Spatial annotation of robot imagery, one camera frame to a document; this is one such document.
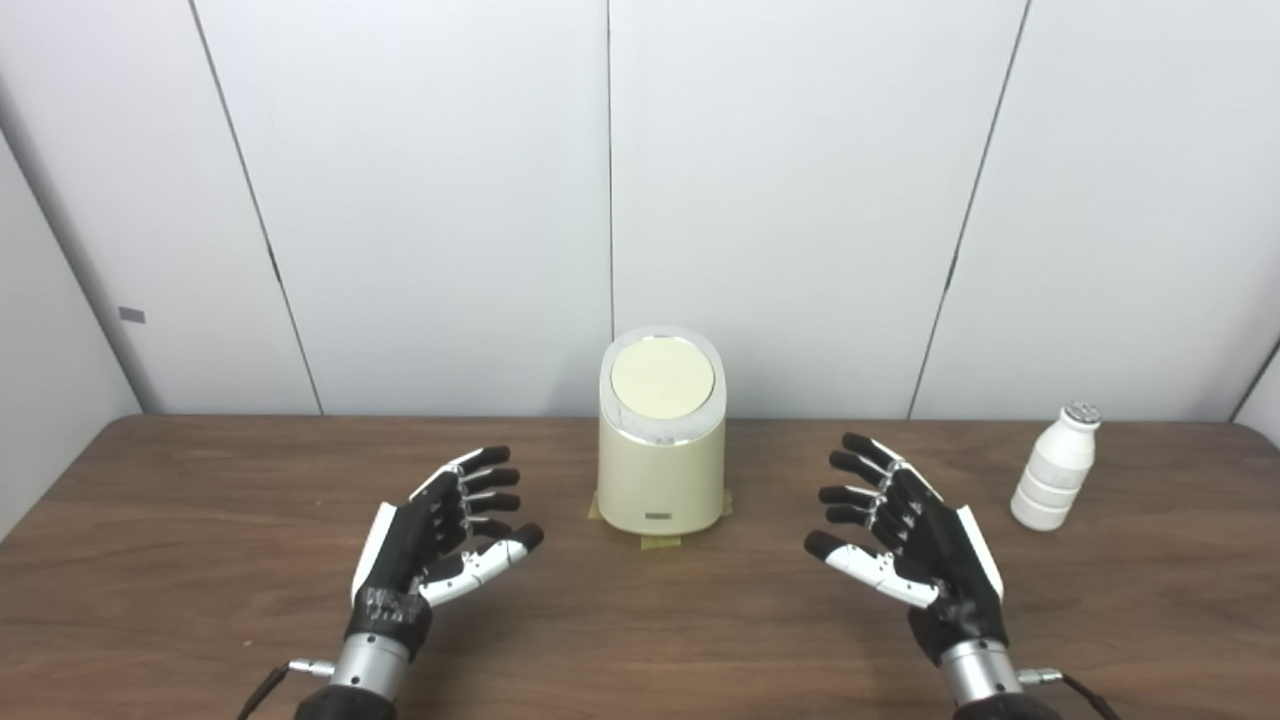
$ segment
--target white bottle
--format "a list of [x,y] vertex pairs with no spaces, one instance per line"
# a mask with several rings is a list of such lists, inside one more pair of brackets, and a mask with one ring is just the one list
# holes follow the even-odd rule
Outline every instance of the white bottle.
[[1009,505],[1019,523],[1041,532],[1062,527],[1093,466],[1093,433],[1101,424],[1098,409],[1087,402],[1071,402],[1059,413],[1036,441]]

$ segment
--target brown table surface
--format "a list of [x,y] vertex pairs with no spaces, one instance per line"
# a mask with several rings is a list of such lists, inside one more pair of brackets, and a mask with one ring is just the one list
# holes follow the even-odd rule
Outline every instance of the brown table surface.
[[[0,544],[0,717],[234,717],[268,669],[335,655],[376,503],[497,443],[524,474],[512,520],[547,542],[438,611],[404,720],[950,717],[904,607],[801,550],[845,429],[974,507],[1019,666],[1075,674],[1125,720],[1280,716],[1280,452],[1226,424],[1103,425],[1041,534],[1006,503],[1043,427],[736,421],[735,514],[641,551],[586,518],[594,420],[128,418]],[[255,717],[319,683],[291,676]]]

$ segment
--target robotic hand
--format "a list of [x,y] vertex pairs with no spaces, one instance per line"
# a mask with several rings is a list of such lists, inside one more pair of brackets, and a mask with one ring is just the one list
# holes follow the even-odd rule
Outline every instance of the robotic hand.
[[[289,670],[329,680],[302,701],[294,720],[394,720],[396,694],[426,641],[431,610],[494,579],[543,541],[538,525],[512,532],[479,516],[520,509],[520,497],[490,489],[520,482],[516,469],[495,466],[509,457],[507,447],[483,447],[442,465],[404,505],[381,503],[356,565],[338,661],[300,659],[276,667],[241,720]],[[454,552],[476,536],[492,542]]]
[[831,465],[870,487],[824,487],[818,500],[831,506],[827,520],[863,525],[887,552],[822,530],[805,538],[805,550],[911,606],[911,634],[942,669],[955,720],[1059,720],[1023,684],[1061,675],[1018,673],[1009,660],[1004,582],[969,507],[945,505],[910,462],[874,439],[847,433],[842,445],[847,452],[832,452]]

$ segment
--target small gray sticker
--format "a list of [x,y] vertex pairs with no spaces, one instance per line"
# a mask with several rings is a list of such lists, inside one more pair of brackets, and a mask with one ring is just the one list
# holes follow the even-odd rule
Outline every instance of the small gray sticker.
[[147,324],[147,314],[142,310],[136,310],[133,307],[120,306],[120,319],[125,323],[140,323]]

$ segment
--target black cable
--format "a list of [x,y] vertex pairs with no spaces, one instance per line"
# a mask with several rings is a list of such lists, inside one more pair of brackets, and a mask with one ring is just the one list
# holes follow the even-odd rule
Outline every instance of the black cable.
[[288,674],[289,674],[288,662],[268,673],[266,678],[262,679],[262,684],[260,684],[257,689],[253,691],[253,694],[248,696],[248,700],[244,701],[244,710],[241,710],[241,714],[236,716],[236,720],[247,720],[250,714],[257,710],[259,705],[262,705],[262,701],[266,700],[266,696],[271,694],[271,691],[274,691],[275,687],[279,685],[284,680],[284,676]]
[[1106,698],[1084,687],[1084,683],[1076,680],[1066,673],[1062,673],[1062,682],[1066,683],[1073,691],[1084,696],[1084,700],[1089,701],[1089,705],[1093,706],[1093,710],[1098,711],[1098,715],[1106,720],[1120,720],[1120,716],[1116,715],[1115,710],[1111,710]]

